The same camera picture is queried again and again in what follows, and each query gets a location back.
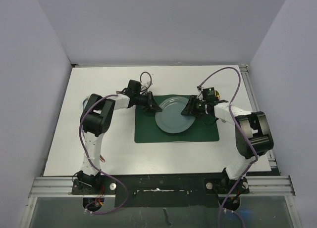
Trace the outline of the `teal round plate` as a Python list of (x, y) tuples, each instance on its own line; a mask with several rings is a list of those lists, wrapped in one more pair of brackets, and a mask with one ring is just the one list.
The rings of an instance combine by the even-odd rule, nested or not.
[(162, 112), (156, 112), (155, 114), (156, 125), (169, 134), (178, 134), (189, 129), (196, 118), (181, 114), (188, 101), (188, 98), (182, 96), (170, 96), (165, 99), (159, 105)]

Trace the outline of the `dark green placemat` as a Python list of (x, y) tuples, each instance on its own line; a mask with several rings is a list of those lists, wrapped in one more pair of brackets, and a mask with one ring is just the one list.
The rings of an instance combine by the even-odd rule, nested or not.
[[(189, 95), (157, 95), (155, 101), (160, 105), (170, 96), (182, 96), (189, 99)], [(216, 119), (210, 115), (196, 118), (192, 126), (186, 131), (178, 134), (169, 134), (162, 131), (155, 121), (154, 112), (145, 112), (140, 106), (135, 111), (135, 133), (136, 143), (164, 143), (164, 142), (214, 142), (219, 141), (219, 133)]]

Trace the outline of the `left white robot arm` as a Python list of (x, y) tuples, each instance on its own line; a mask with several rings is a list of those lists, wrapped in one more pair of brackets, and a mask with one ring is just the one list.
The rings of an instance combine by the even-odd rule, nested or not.
[(162, 111), (153, 93), (149, 91), (151, 86), (151, 80), (146, 83), (130, 80), (126, 88), (115, 94), (104, 97), (90, 95), (80, 118), (79, 138), (84, 149), (84, 159), (77, 173), (79, 183), (83, 184), (88, 193), (97, 193), (101, 188), (101, 145), (110, 128), (114, 111), (135, 105), (150, 112)]

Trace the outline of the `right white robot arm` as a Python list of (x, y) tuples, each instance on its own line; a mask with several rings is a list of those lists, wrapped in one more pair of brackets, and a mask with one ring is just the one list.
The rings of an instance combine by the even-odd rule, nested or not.
[(189, 97), (181, 115), (199, 118), (209, 114), (235, 126), (238, 155), (224, 169), (226, 177), (220, 181), (222, 190), (231, 193), (237, 189), (237, 180), (246, 174), (250, 166), (273, 149), (272, 134), (264, 112), (252, 112), (233, 106), (221, 100), (214, 88), (203, 89), (201, 93), (202, 98), (197, 95)]

